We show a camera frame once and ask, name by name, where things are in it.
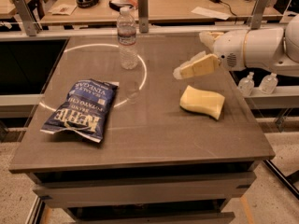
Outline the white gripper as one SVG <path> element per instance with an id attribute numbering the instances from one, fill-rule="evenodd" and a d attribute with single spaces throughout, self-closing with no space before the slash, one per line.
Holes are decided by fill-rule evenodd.
<path id="1" fill-rule="evenodd" d="M 212 53 L 199 52 L 187 62 L 177 67 L 175 79 L 199 77 L 213 73 L 222 64 L 227 70 L 242 71 L 244 65 L 244 41 L 247 30 L 223 32 L 201 32 L 200 41 L 220 58 Z"/>

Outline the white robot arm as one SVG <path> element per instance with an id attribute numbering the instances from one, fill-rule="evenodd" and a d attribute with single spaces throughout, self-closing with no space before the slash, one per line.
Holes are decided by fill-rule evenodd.
<path id="1" fill-rule="evenodd" d="M 229 71 L 260 68 L 278 75 L 299 76 L 299 15 L 286 28 L 202 32 L 200 40 L 210 53 L 199 52 L 177 67 L 176 79 L 211 74 L 221 65 Z"/>

